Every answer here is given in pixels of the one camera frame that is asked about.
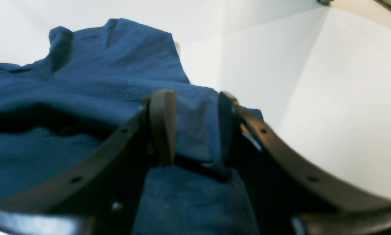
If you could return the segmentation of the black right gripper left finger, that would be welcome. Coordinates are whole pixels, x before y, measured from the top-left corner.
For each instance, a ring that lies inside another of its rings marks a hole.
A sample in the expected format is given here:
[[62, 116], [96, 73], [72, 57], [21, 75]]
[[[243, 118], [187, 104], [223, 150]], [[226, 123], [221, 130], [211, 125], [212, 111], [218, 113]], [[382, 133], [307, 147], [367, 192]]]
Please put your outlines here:
[[176, 94], [158, 90], [91, 155], [0, 200], [10, 235], [130, 235], [152, 167], [174, 163]]

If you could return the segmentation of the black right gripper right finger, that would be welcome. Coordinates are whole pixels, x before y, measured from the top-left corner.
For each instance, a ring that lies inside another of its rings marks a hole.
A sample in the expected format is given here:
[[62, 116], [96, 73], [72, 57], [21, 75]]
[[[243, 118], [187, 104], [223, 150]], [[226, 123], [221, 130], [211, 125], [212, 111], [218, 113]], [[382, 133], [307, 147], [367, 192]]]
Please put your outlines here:
[[228, 92], [221, 150], [246, 186], [261, 235], [391, 235], [391, 200], [312, 164]]

